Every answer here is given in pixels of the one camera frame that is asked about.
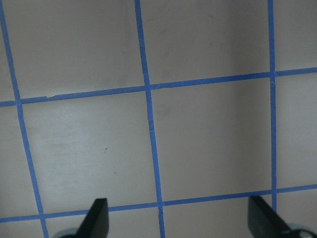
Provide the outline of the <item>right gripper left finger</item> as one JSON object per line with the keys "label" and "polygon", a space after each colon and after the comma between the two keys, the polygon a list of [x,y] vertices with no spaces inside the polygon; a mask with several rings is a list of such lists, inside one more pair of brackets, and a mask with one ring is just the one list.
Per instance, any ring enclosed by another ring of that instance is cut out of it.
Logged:
{"label": "right gripper left finger", "polygon": [[106,198],[94,201],[77,230],[76,238],[106,238],[109,232],[108,203]]}

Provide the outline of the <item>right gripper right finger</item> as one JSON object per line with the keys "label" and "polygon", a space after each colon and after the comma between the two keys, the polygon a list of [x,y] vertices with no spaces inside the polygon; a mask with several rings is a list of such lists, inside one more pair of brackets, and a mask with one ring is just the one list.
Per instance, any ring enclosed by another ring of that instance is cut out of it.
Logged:
{"label": "right gripper right finger", "polygon": [[248,198],[248,228],[254,238],[286,238],[289,226],[261,196]]}

